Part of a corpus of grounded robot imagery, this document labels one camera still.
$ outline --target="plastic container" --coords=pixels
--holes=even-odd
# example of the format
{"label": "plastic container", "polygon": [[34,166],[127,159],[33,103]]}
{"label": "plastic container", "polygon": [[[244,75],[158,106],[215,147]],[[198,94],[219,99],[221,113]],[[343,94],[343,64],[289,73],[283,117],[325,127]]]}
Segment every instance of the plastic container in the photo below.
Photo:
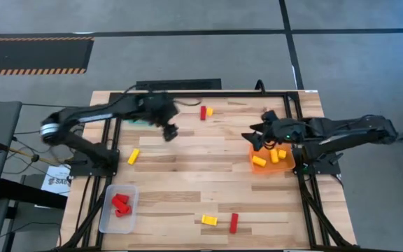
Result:
{"label": "plastic container", "polygon": [[[254,174],[270,174],[274,172],[286,172],[295,168],[295,159],[292,153],[292,146],[288,143],[276,144],[274,147],[277,150],[285,150],[287,151],[287,155],[284,159],[279,159],[279,162],[276,164],[271,162],[270,150],[262,147],[259,151],[254,151],[253,146],[250,146],[250,165],[251,171]],[[255,163],[253,163],[253,156],[257,156],[267,161],[264,167],[261,167]]]}
{"label": "plastic container", "polygon": [[[129,196],[128,204],[132,207],[132,214],[116,217],[116,207],[111,204],[111,199],[116,193]],[[138,198],[138,188],[134,185],[109,185],[106,189],[99,231],[109,234],[128,234],[132,232],[136,221]]]}

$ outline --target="orange tray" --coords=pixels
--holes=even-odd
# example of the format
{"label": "orange tray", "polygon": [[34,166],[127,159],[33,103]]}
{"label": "orange tray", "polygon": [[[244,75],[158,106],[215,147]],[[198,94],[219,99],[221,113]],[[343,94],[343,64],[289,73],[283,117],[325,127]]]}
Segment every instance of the orange tray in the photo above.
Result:
{"label": "orange tray", "polygon": [[[270,158],[270,150],[267,150],[265,147],[262,147],[259,151],[254,151],[253,146],[250,146],[250,164],[251,171],[254,174],[270,174],[274,172],[285,172],[290,171],[295,168],[295,159],[292,153],[292,145],[289,143],[276,144],[274,147],[277,150],[285,150],[287,151],[287,156],[284,159],[279,159],[279,162],[276,164],[271,162]],[[253,156],[258,156],[267,161],[264,167],[261,167],[255,163],[253,163]]]}

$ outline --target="white paper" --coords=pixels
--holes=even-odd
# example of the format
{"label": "white paper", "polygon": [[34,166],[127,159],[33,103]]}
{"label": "white paper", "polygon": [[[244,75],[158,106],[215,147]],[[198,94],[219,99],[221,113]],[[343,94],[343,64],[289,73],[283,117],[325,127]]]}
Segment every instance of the white paper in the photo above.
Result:
{"label": "white paper", "polygon": [[[67,196],[71,189],[71,184],[66,179],[69,176],[69,169],[63,165],[59,167],[49,166],[48,172],[50,176],[46,175],[41,185],[41,190],[57,193]],[[35,207],[46,208],[45,206],[35,205]]]}

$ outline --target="yellow block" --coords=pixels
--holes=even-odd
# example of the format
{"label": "yellow block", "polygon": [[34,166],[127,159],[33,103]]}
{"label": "yellow block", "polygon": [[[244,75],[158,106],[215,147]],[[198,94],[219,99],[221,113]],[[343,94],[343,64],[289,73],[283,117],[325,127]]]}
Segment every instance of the yellow block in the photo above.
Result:
{"label": "yellow block", "polygon": [[267,163],[267,161],[265,159],[262,159],[262,158],[256,157],[256,156],[253,156],[253,158],[251,160],[253,161],[253,163],[255,163],[261,167],[264,167],[265,164]]}
{"label": "yellow block", "polygon": [[278,156],[279,156],[280,159],[284,159],[287,156],[287,151],[279,150]]}
{"label": "yellow block", "polygon": [[206,109],[206,114],[207,114],[208,116],[212,116],[213,113],[214,113],[213,108],[209,108],[209,107],[208,107],[208,108]]}
{"label": "yellow block", "polygon": [[272,163],[276,164],[277,162],[279,162],[278,151],[276,149],[270,150],[270,157]]}
{"label": "yellow block", "polygon": [[136,158],[138,157],[138,155],[139,155],[139,149],[133,149],[133,152],[130,155],[130,158],[129,158],[129,161],[128,161],[129,165],[134,164],[134,162],[136,161]]}
{"label": "yellow block", "polygon": [[217,218],[203,215],[201,217],[201,223],[207,224],[207,225],[217,225]]}

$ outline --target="wooden tabletop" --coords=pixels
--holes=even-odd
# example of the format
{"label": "wooden tabletop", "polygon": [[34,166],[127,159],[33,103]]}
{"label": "wooden tabletop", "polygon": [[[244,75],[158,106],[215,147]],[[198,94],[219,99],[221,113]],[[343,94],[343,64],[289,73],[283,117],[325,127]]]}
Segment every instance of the wooden tabletop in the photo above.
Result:
{"label": "wooden tabletop", "polygon": [[[91,105],[108,102],[109,95],[110,91],[94,92]],[[304,117],[323,116],[317,92],[299,91],[299,97]],[[252,174],[250,145],[241,138],[242,132],[251,132],[250,125],[260,123],[265,109],[285,117],[282,98],[203,98],[202,105],[214,109],[206,121],[199,119],[199,106],[178,106],[180,113],[173,119],[178,137],[169,143],[164,142],[161,129],[122,123],[121,162],[113,184],[139,188],[136,227],[131,234],[105,234],[102,249],[307,249],[296,176]],[[295,106],[291,107],[296,116]],[[103,126],[102,122],[87,124],[83,137],[100,142]],[[133,148],[141,153],[130,166],[127,160]],[[331,176],[317,177],[326,216],[345,239],[355,243],[343,189]],[[86,178],[75,178],[71,184],[61,230],[64,242],[74,232],[85,182]],[[231,213],[239,214],[236,234],[229,233]],[[218,225],[201,224],[203,214],[217,217]],[[312,216],[321,244],[318,221],[313,212]],[[99,215],[90,244],[95,243],[98,223]]]}

